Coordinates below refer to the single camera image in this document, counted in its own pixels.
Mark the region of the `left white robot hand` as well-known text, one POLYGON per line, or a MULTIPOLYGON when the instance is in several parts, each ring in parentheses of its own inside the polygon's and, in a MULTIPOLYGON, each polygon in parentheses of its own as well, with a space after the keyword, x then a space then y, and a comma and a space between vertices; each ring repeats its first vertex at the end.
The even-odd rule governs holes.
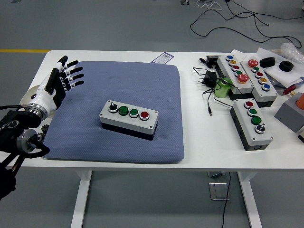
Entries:
POLYGON ((77 65, 78 61, 67 63, 67 60, 68 57, 63 56, 39 85, 36 96, 26 106, 28 111, 41 115, 42 119, 46 118, 61 106, 70 89, 84 83, 80 80, 84 74, 76 74, 82 71, 82 67, 70 70, 70 67, 77 65))

